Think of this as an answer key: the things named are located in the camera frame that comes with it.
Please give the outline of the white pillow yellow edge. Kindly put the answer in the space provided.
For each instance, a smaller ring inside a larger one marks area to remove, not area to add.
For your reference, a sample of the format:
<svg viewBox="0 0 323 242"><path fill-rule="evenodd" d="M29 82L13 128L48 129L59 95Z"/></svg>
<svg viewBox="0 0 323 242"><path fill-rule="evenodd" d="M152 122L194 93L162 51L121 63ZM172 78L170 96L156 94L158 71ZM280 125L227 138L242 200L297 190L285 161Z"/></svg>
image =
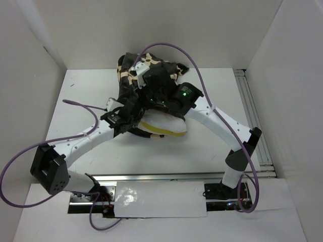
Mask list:
<svg viewBox="0 0 323 242"><path fill-rule="evenodd" d="M182 118L158 111L147 111L138 128L156 135L173 137L182 137L187 133L187 126Z"/></svg>

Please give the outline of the black beige patterned pillowcase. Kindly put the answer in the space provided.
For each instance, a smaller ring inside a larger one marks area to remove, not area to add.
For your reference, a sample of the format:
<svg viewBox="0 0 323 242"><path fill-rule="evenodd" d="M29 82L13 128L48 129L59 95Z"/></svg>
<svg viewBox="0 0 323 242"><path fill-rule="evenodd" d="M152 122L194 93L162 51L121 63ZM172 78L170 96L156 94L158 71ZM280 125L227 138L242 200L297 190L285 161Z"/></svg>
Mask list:
<svg viewBox="0 0 323 242"><path fill-rule="evenodd" d="M118 60L117 77L119 82L118 101L124 103L127 99L142 91L146 84L143 81L144 72L137 72L135 61L139 54L126 53ZM167 81L176 84L178 77L189 71L189 68L181 63L169 62L160 59L147 52L138 61L144 65L144 70L152 68L165 68L169 74ZM187 132L185 118L182 114L171 112L163 104L155 105L152 110L146 111L139 125L128 132L143 138L163 138L165 136L182 137Z"/></svg>

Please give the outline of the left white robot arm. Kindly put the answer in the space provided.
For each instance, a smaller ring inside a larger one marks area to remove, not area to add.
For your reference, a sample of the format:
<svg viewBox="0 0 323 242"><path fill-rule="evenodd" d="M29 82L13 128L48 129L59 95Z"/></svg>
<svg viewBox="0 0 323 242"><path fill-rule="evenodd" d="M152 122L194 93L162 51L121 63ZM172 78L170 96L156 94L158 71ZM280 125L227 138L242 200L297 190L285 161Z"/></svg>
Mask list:
<svg viewBox="0 0 323 242"><path fill-rule="evenodd" d="M91 175L70 171L69 167L81 156L100 145L136 127L144 107L138 100L113 105L95 124L74 138L56 139L37 147L30 169L50 195L61 191L81 193L88 201L94 201L106 190Z"/></svg>

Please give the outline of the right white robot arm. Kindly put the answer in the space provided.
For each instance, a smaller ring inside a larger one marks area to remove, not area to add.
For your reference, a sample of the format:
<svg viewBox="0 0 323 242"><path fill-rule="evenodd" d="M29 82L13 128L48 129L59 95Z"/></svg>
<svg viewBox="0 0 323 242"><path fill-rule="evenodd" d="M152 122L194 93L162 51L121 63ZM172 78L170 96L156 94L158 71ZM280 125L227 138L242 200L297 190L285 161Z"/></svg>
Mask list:
<svg viewBox="0 0 323 242"><path fill-rule="evenodd" d="M209 102L193 84L174 82L163 67L150 68L140 63L133 70L138 76L138 88L149 104L164 104L166 109L199 122L229 146L220 191L226 198L233 197L260 140L261 129L240 124Z"/></svg>

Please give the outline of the white cover plate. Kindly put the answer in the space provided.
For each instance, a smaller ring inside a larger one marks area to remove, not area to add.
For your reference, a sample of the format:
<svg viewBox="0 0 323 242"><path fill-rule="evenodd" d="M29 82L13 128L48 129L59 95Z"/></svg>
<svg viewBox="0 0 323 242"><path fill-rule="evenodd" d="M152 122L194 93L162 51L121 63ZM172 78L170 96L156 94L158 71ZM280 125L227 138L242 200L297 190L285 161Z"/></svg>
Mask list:
<svg viewBox="0 0 323 242"><path fill-rule="evenodd" d="M206 217L201 181L121 181L117 183L114 214L117 218Z"/></svg>

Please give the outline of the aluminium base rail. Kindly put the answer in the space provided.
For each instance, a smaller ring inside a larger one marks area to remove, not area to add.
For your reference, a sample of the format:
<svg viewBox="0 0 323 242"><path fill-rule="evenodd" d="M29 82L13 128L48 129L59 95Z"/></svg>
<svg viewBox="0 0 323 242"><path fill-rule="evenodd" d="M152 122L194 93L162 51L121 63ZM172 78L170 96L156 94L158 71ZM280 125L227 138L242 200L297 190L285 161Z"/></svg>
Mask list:
<svg viewBox="0 0 323 242"><path fill-rule="evenodd" d="M233 211L237 208L237 189L224 188L221 185L222 173L170 173L170 174L143 174L143 175L96 175L101 185L105 186L109 194L108 198L99 198L94 205L93 213L101 213L104 218L114 218L114 201L116 199L117 182L121 181L180 181L180 182L204 182L203 196L206 198L207 212ZM265 178L278 178L274 170L265 170L257 173L259 180ZM246 208L251 208L251 185L243 181L241 185L241 198ZM88 214L95 196L71 195L68 214Z"/></svg>

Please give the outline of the aluminium side rail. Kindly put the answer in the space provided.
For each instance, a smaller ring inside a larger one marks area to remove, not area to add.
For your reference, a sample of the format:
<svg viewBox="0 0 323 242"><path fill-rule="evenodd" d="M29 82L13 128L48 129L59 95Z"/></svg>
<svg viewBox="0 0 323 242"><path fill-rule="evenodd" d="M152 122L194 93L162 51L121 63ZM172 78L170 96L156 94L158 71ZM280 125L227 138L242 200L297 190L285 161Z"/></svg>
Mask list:
<svg viewBox="0 0 323 242"><path fill-rule="evenodd" d="M247 116L248 124L250 127L258 127L262 130L250 87L246 79L245 70L233 70L233 72ZM271 155L269 153L267 143L263 134L258 141L257 148L255 149L255 154L258 157L258 162L260 165L260 177L277 177L274 165L272 163Z"/></svg>

